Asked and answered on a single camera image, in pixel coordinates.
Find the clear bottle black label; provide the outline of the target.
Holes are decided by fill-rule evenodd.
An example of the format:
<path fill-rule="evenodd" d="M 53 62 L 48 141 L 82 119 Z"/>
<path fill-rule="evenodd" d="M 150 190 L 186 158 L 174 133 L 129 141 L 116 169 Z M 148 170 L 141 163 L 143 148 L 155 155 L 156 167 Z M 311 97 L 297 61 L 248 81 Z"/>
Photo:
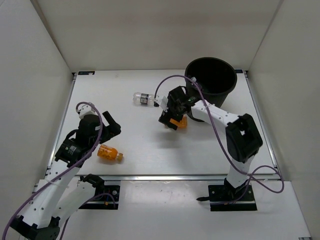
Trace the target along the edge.
<path fill-rule="evenodd" d="M 133 104 L 140 107 L 157 107 L 155 95 L 149 93 L 135 92 L 133 94 Z"/>

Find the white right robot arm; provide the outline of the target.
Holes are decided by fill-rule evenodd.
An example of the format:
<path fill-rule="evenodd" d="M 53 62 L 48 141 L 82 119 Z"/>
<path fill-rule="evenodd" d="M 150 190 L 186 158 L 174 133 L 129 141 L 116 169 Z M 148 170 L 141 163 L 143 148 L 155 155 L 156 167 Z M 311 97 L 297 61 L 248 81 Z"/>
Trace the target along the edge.
<path fill-rule="evenodd" d="M 231 201 L 244 194 L 251 163 L 263 145 L 253 117 L 222 110 L 200 96 L 188 95 L 182 86 L 174 88 L 167 96 L 157 95 L 154 104 L 162 108 L 159 122 L 170 129 L 177 130 L 174 121 L 179 122 L 185 114 L 191 114 L 194 119 L 212 125 L 215 132 L 223 132 L 226 143 L 223 144 L 220 137 L 216 139 L 230 163 L 223 183 L 224 193 Z"/>

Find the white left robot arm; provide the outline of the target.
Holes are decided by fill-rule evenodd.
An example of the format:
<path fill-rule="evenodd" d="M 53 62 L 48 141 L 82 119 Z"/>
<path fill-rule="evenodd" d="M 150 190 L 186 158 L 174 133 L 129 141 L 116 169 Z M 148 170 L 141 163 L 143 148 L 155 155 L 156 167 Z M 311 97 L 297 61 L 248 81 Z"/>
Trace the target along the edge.
<path fill-rule="evenodd" d="M 94 174 L 81 177 L 80 184 L 63 197 L 70 181 L 99 144 L 121 133 L 121 126 L 108 111 L 80 110 L 79 125 L 63 140 L 45 179 L 10 219 L 12 228 L 28 240 L 55 240 L 61 225 L 91 198 L 105 194 L 104 180 Z"/>

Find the orange bottle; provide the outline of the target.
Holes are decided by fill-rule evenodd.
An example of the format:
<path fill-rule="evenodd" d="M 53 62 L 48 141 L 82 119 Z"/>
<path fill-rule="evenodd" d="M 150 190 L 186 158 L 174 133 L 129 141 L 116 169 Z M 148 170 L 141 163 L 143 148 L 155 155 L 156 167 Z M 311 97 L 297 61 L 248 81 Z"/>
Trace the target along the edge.
<path fill-rule="evenodd" d="M 188 119 L 186 115 L 183 115 L 180 120 L 176 120 L 174 118 L 169 118 L 169 117 L 165 117 L 165 118 L 170 119 L 170 122 L 177 125 L 178 126 L 177 129 L 185 129 L 188 126 Z"/>
<path fill-rule="evenodd" d="M 97 156 L 108 161 L 121 162 L 123 160 L 123 154 L 121 152 L 105 144 L 100 145 Z"/>

